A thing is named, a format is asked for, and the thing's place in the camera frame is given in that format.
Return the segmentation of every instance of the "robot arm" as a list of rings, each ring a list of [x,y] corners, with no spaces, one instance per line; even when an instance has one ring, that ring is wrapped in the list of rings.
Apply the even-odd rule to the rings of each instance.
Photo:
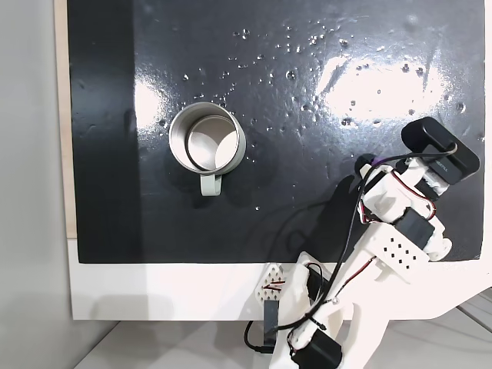
[[[404,166],[400,172],[389,165],[360,168],[365,189],[357,208],[361,222],[371,224],[312,317],[279,332],[270,368],[363,368],[386,330],[389,307],[383,301],[391,298],[391,290],[418,281],[429,261],[449,253],[451,241],[443,237],[444,226],[435,216],[433,200],[449,185],[477,171],[480,162],[432,118],[410,123],[402,138],[417,153],[443,152],[450,145],[455,149],[447,153],[449,156],[431,161],[408,158],[400,163]],[[307,313],[306,278],[296,276],[310,272],[309,264],[321,265],[310,255],[301,254],[292,278],[287,279],[280,299],[279,324],[291,323],[294,317]],[[348,338],[340,345],[336,336],[345,308],[353,308],[354,315]]]

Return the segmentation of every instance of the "cable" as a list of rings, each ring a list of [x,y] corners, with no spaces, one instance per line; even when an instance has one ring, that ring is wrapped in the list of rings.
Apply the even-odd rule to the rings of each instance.
[[[347,232],[347,238],[345,240],[345,245],[344,245],[344,247],[343,247],[340,255],[338,256],[338,260],[337,260],[337,263],[335,265],[335,269],[333,270],[333,274],[331,275],[331,278],[330,278],[330,280],[328,281],[328,284],[327,284],[327,288],[324,290],[323,294],[321,295],[321,298],[318,299],[318,301],[313,305],[312,309],[310,309],[300,319],[298,319],[296,321],[293,321],[290,324],[279,325],[278,327],[273,328],[271,331],[273,331],[273,332],[275,332],[275,331],[283,331],[283,330],[286,330],[286,329],[292,329],[292,328],[300,327],[303,323],[305,323],[306,321],[308,321],[309,319],[311,319],[314,316],[314,314],[316,314],[316,311],[318,311],[319,308],[324,304],[324,300],[326,300],[326,297],[330,293],[330,289],[333,286],[333,283],[334,283],[334,281],[335,281],[335,279],[336,279],[336,277],[338,275],[338,272],[340,271],[341,265],[342,265],[343,260],[344,260],[344,256],[347,253],[348,245],[349,245],[350,238],[351,238],[351,235],[352,235],[352,227],[354,225],[355,215],[357,213],[357,209],[358,209],[359,203],[361,202],[362,196],[364,195],[364,189],[366,187],[366,184],[369,182],[369,178],[371,177],[371,175],[373,174],[373,172],[376,169],[378,169],[381,165],[388,163],[389,161],[404,160],[404,159],[406,160],[406,159],[409,159],[409,158],[435,158],[435,159],[444,158],[444,157],[446,157],[448,155],[454,154],[457,151],[457,149],[458,149],[458,146],[457,146],[456,143],[454,143],[453,149],[452,150],[449,150],[449,151],[438,152],[438,153],[434,153],[434,154],[431,154],[431,153],[427,154],[427,153],[423,153],[423,152],[421,152],[421,153],[414,152],[414,153],[405,154],[405,155],[391,156],[389,158],[385,158],[385,159],[380,160],[377,163],[375,163],[367,171],[367,173],[364,176],[364,178],[362,178],[361,184],[359,185],[359,193],[358,193],[358,196],[357,196],[357,200],[355,201],[354,211],[352,212],[351,221],[350,221],[348,232]]]
[[[369,266],[369,264],[373,262],[373,260],[374,260],[375,258],[376,258],[376,257],[375,257],[375,256],[373,256],[371,259],[369,259],[369,261],[368,261],[366,264],[362,265],[362,268],[361,268],[361,269],[359,269],[358,271],[356,271],[356,272],[354,273],[354,275],[352,275],[350,278],[348,278],[348,279],[347,279],[347,280],[346,280],[346,281],[342,284],[342,286],[340,287],[340,290],[338,290],[338,292],[336,293],[335,297],[337,297],[337,296],[338,296],[338,295],[342,292],[342,290],[345,288],[345,286],[346,286],[347,284],[349,284],[349,283],[350,283],[350,282],[351,282],[351,281],[352,281],[355,277],[357,277],[360,273],[362,273],[362,272],[365,270],[365,268],[367,268],[367,267]]]
[[[396,173],[394,171],[391,171],[391,175],[393,175],[393,178],[396,179],[400,183],[400,185],[402,185],[403,187],[405,187],[409,192],[411,192],[412,194],[414,194],[418,198],[421,198],[422,200],[425,200],[429,204],[429,206],[430,206],[430,215],[427,217],[427,220],[429,221],[430,219],[432,219],[435,216],[436,211],[437,211],[435,203],[433,203],[431,200],[429,200],[425,196],[422,196],[418,192],[414,191],[412,188],[408,187],[405,184],[405,182],[403,182],[401,180],[401,178],[396,175]]]
[[[253,351],[258,352],[259,354],[273,354],[274,353],[274,348],[273,346],[254,346],[249,342],[249,330],[251,329],[251,325],[253,325],[253,321],[249,321],[248,325],[246,326],[246,329],[244,330],[244,343],[246,346],[248,346],[250,349]]]

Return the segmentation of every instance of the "black cable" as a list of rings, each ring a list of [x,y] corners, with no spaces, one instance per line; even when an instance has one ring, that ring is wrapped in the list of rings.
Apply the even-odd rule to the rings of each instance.
[[[454,143],[453,149],[446,151],[446,152],[438,152],[438,153],[433,153],[433,154],[431,154],[431,153],[426,154],[423,152],[421,152],[421,153],[417,152],[417,153],[410,153],[410,154],[405,154],[405,155],[396,155],[396,156],[391,156],[389,158],[385,158],[383,160],[380,160],[376,164],[374,164],[367,171],[364,178],[362,178],[361,184],[359,185],[359,193],[357,196],[357,200],[355,201],[355,207],[354,207],[354,211],[352,212],[352,218],[351,218],[351,222],[349,224],[347,239],[345,241],[344,248],[342,249],[342,252],[340,253],[340,256],[338,257],[337,264],[335,265],[335,269],[333,270],[331,278],[328,281],[327,288],[324,290],[323,294],[321,295],[321,298],[316,302],[316,304],[314,304],[312,309],[310,309],[303,317],[301,317],[300,319],[298,319],[296,321],[293,321],[290,324],[279,325],[278,327],[274,328],[272,331],[273,332],[284,331],[286,329],[292,329],[292,328],[300,327],[303,323],[305,323],[306,321],[311,319],[314,316],[314,314],[316,314],[316,311],[318,311],[319,308],[324,304],[324,300],[326,300],[326,297],[330,293],[330,289],[333,286],[333,283],[335,281],[335,278],[338,275],[338,272],[340,271],[341,265],[342,265],[343,260],[344,260],[344,256],[347,253],[349,241],[350,241],[350,238],[352,235],[352,228],[354,226],[355,215],[357,214],[357,207],[359,205],[359,202],[361,202],[362,196],[364,195],[364,189],[365,189],[366,184],[369,180],[369,177],[372,175],[372,173],[376,169],[378,169],[381,165],[388,163],[389,161],[404,160],[404,159],[410,159],[410,158],[434,158],[434,159],[444,158],[448,155],[454,154],[456,152],[457,148],[458,148],[457,144]]]
[[[258,352],[259,354],[273,354],[274,348],[272,346],[254,346],[249,342],[249,330],[251,329],[251,325],[253,325],[253,321],[250,321],[244,330],[244,343],[253,351]]]

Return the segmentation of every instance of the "mug rim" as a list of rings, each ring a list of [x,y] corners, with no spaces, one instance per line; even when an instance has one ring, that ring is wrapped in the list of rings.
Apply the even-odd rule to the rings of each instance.
[[[234,131],[236,133],[236,145],[234,147],[234,154],[232,155],[231,157],[231,160],[228,161],[227,163],[225,163],[224,165],[222,165],[221,167],[219,168],[216,168],[216,169],[212,169],[210,171],[203,171],[201,169],[197,169],[197,168],[190,168],[188,167],[187,165],[185,165],[180,159],[179,157],[176,155],[175,153],[175,150],[173,149],[174,145],[173,145],[173,139],[172,139],[172,135],[171,135],[171,132],[172,132],[172,128],[173,126],[175,125],[176,121],[183,115],[186,113],[186,111],[190,108],[197,108],[197,105],[202,105],[202,106],[212,106],[214,108],[219,108],[221,111],[223,111],[227,117],[224,117],[222,116],[223,118],[227,118],[229,121],[232,122],[232,124],[234,125]],[[209,117],[209,116],[213,116],[214,114],[209,114],[209,115],[203,115],[202,117],[200,117],[199,119],[197,119],[193,125],[195,123],[197,123],[198,121],[200,121],[201,119],[203,118],[206,118],[206,117]],[[173,156],[175,157],[175,159],[178,161],[179,164],[181,164],[181,166],[183,168],[186,168],[188,169],[189,171],[193,171],[194,173],[197,173],[199,175],[214,175],[214,174],[217,174],[219,171],[225,169],[230,163],[232,163],[232,161],[234,160],[236,154],[238,153],[238,149],[239,149],[239,140],[241,139],[241,136],[239,135],[239,130],[241,129],[241,127],[239,126],[239,122],[238,120],[236,119],[235,116],[233,116],[228,110],[226,110],[225,108],[222,108],[220,105],[217,105],[217,104],[214,104],[212,102],[208,102],[208,101],[200,101],[200,102],[195,102],[189,106],[187,106],[186,108],[184,108],[183,110],[181,110],[179,113],[176,114],[176,116],[173,118],[172,122],[171,122],[171,125],[169,126],[169,148],[171,149],[171,152],[173,154]]]

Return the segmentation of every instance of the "water droplet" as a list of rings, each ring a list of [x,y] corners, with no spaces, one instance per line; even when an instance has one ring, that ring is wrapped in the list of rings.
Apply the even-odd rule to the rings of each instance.
[[[288,71],[287,73],[285,73],[285,77],[287,77],[287,79],[290,79],[290,80],[295,80],[295,73],[294,71]]]
[[[351,124],[352,124],[352,118],[344,118],[341,121],[341,125],[343,125],[343,126],[347,126],[347,125],[351,125]]]
[[[456,110],[460,113],[464,113],[464,111],[467,110],[467,106],[463,102],[458,102],[456,104]]]

